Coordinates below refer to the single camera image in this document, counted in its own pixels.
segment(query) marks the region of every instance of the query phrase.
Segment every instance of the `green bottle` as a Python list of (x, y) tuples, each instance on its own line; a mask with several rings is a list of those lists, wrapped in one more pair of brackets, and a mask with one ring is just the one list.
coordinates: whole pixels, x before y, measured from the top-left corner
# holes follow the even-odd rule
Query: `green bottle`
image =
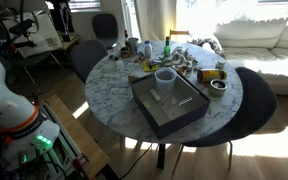
[(164, 57), (170, 57), (171, 47), (170, 47), (170, 37), (166, 36), (166, 43), (164, 47)]

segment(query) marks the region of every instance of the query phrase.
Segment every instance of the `white cup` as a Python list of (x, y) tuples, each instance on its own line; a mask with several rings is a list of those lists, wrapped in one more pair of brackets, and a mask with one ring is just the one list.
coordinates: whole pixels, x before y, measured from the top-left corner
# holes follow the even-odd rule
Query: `white cup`
[(162, 67), (155, 71), (156, 86), (166, 97), (171, 97), (177, 73), (169, 67)]

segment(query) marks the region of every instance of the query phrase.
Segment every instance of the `small bowl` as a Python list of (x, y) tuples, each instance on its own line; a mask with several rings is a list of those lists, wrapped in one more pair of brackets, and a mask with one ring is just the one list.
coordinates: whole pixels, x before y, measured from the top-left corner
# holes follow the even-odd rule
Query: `small bowl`
[(220, 79), (213, 79), (210, 83), (210, 87), (208, 88), (208, 92), (216, 97), (221, 97), (225, 93), (227, 89), (227, 85), (225, 82)]

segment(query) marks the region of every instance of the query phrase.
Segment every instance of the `curtain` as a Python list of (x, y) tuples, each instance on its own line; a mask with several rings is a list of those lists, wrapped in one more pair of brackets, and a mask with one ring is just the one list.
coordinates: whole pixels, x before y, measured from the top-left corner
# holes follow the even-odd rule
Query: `curtain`
[(258, 0), (177, 0), (176, 28), (213, 34), (217, 23), (247, 19)]
[(145, 40), (164, 40), (176, 27), (176, 0), (135, 0), (140, 35)]

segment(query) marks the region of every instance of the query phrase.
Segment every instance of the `chair backrest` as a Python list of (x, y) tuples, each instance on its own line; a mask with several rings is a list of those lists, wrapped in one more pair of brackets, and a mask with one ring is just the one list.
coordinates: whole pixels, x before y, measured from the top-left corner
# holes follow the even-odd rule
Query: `chair backrest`
[(88, 40), (76, 45), (71, 53), (72, 66), (83, 83), (93, 67), (107, 55), (104, 44), (96, 39)]
[(170, 40), (172, 40), (172, 35), (186, 35), (186, 36), (190, 36), (190, 32), (189, 31), (177, 31), (177, 30), (172, 30), (170, 29)]
[(270, 85), (256, 72), (245, 67), (236, 68), (242, 85), (242, 104), (233, 119), (224, 126), (231, 140), (244, 138), (271, 118), (277, 106), (277, 98)]
[(94, 33), (98, 39), (118, 39), (118, 26), (113, 14), (97, 14), (92, 19)]

